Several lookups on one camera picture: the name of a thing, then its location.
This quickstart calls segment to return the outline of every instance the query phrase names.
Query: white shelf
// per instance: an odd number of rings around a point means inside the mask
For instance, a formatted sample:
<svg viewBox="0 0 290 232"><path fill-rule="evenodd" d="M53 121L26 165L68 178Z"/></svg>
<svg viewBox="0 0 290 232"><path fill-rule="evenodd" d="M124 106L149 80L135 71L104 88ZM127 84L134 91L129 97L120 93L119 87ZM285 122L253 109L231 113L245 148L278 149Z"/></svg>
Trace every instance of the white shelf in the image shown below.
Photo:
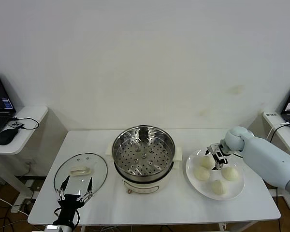
<svg viewBox="0 0 290 232"><path fill-rule="evenodd" d="M277 129L279 126L279 123L286 122L280 114L277 112L264 112L263 117L265 118L266 122L270 125L270 127L273 127L274 125L277 125L275 128ZM287 147L287 149L290 152L290 127L282 127L279 130L276 131L277 136L280 138L280 140L284 143L284 145Z"/></svg>
<svg viewBox="0 0 290 232"><path fill-rule="evenodd" d="M39 123L42 121L48 111L46 106L24 106L19 108L17 107L16 110L17 112L15 117L31 117L37 120ZM22 122L26 128L33 128L36 126L36 122L32 120L20 120L18 122ZM0 145L0 155L15 155L19 153L24 148L34 131L35 130L19 130L18 134L9 144Z"/></svg>

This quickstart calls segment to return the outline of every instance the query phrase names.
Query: computer mouse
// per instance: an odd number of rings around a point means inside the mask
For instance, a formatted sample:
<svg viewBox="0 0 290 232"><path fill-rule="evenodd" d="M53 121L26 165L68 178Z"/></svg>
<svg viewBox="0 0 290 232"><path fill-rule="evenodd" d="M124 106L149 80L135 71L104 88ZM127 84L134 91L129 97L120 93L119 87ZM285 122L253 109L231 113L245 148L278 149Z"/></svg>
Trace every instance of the computer mouse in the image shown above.
<svg viewBox="0 0 290 232"><path fill-rule="evenodd" d="M4 131L0 132L0 145L7 145L9 144L17 135L18 133L18 128L11 128L11 129L6 129Z"/></svg>

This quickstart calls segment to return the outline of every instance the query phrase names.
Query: steamed bun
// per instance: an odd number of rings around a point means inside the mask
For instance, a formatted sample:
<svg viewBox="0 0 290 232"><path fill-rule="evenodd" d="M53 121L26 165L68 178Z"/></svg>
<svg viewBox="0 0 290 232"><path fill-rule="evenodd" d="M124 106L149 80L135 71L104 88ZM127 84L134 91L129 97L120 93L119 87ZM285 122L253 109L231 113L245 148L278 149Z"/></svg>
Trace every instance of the steamed bun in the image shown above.
<svg viewBox="0 0 290 232"><path fill-rule="evenodd" d="M215 180L212 182L212 191L217 195L223 195L227 192L227 187L221 180Z"/></svg>
<svg viewBox="0 0 290 232"><path fill-rule="evenodd" d="M215 166L214 158L211 155L202 157L201 166L207 169L212 169Z"/></svg>
<svg viewBox="0 0 290 232"><path fill-rule="evenodd" d="M198 180L206 181L210 176L210 172L206 168L200 166L194 170L194 175Z"/></svg>
<svg viewBox="0 0 290 232"><path fill-rule="evenodd" d="M230 181L234 181L234 180L238 179L238 172L233 167L223 168L221 170L221 174L224 178L226 178L227 180L230 180Z"/></svg>

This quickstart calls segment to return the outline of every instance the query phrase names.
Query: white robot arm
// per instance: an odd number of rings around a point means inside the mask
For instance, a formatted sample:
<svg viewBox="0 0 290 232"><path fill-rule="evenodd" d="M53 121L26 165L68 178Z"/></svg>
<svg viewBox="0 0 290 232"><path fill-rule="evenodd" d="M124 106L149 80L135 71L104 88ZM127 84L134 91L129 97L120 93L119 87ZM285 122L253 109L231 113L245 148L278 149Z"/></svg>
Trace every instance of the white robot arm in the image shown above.
<svg viewBox="0 0 290 232"><path fill-rule="evenodd" d="M216 167L221 168L225 156L238 152L244 162L272 186L290 192L290 155L243 127L229 130L220 144L208 147Z"/></svg>

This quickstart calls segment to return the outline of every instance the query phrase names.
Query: floor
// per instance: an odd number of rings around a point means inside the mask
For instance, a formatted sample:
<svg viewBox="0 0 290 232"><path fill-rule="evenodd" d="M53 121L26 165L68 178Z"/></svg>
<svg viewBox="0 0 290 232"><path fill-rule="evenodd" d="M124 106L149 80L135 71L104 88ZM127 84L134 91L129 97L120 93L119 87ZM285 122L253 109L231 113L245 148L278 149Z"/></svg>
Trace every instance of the floor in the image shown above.
<svg viewBox="0 0 290 232"><path fill-rule="evenodd" d="M43 181L36 180L33 189L35 191L39 190L42 187ZM11 187L10 185L1 185L0 186L0 197L6 200L7 202L14 202L18 193L17 191ZM5 203L0 201L0 206L6 206ZM22 206L22 210L29 213L33 203L29 203L26 206ZM290 210L285 204L284 200L279 197L278 198L278 206L281 212L281 231L282 232L290 232ZM27 216L17 213L10 213L10 208L1 208L0 207L0 227L9 224L8 219L1 219L7 216L11 222L16 222L19 220L24 220L13 224L13 229L11 226L7 226L3 229L0 229L0 232L31 232L37 231L35 227L27 223ZM86 227L86 232L99 232L101 229L107 229L107 227ZM106 232L198 232L198 231L218 231L219 227L217 224L203 224L203 225L169 225L167 226L133 226L132 229L130 226L118 226L117 228L110 228L108 230L103 230ZM278 221L261 221L256 223L255 225L249 227L245 232L279 232Z"/></svg>

